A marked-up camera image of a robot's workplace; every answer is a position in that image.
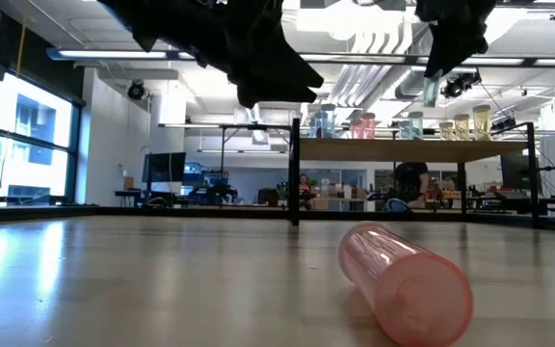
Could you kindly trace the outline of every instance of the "table surface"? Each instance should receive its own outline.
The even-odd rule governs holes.
[[[301,160],[467,163],[521,153],[526,142],[301,139]]]
[[[0,346],[395,346],[337,264],[354,224],[0,224]],[[555,232],[386,224],[468,276],[474,319],[455,347],[555,346]]]

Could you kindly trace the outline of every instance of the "white wall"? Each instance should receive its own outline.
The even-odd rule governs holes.
[[[114,191],[123,188],[121,170],[143,187],[150,114],[100,80],[94,68],[85,70],[83,98],[76,200],[119,206]]]
[[[183,149],[184,130],[180,128],[158,127],[162,115],[162,96],[155,96],[151,99],[151,136],[149,147],[144,153],[177,153],[185,151]],[[154,183],[152,190],[158,192],[174,193],[181,192],[181,183]]]

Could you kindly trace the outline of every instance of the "ductwork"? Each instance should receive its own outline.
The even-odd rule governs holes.
[[[374,41],[366,53],[404,53],[412,43],[412,27],[404,15],[401,18],[401,24],[387,26],[388,32],[375,33]],[[387,67],[379,66],[343,68],[328,101],[341,106],[359,107],[387,71]]]
[[[374,34],[371,33],[356,33],[355,44],[353,45],[352,53],[368,53],[368,50],[374,42]],[[361,66],[346,65],[342,67],[337,83],[329,94],[329,103],[336,105],[339,98],[351,87],[354,75],[357,74],[358,68]]]

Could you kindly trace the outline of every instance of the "person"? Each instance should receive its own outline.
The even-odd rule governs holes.
[[[309,185],[309,178],[304,173],[299,176],[299,194],[307,191],[311,194],[312,186]]]
[[[299,197],[301,207],[304,207],[306,210],[312,209],[311,199],[314,197],[312,194],[312,186],[309,185],[309,178],[307,175],[303,173],[299,176]]]
[[[395,170],[398,197],[409,208],[425,208],[425,195],[430,185],[430,174],[425,163],[402,163]]]

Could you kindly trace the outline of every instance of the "box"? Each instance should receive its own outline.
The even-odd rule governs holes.
[[[329,209],[329,199],[316,198],[312,200],[312,209],[314,210],[328,210]]]
[[[134,177],[124,177],[123,178],[123,190],[134,188]]]
[[[353,199],[367,199],[367,193],[365,193],[365,189],[356,188],[356,190],[353,191]]]

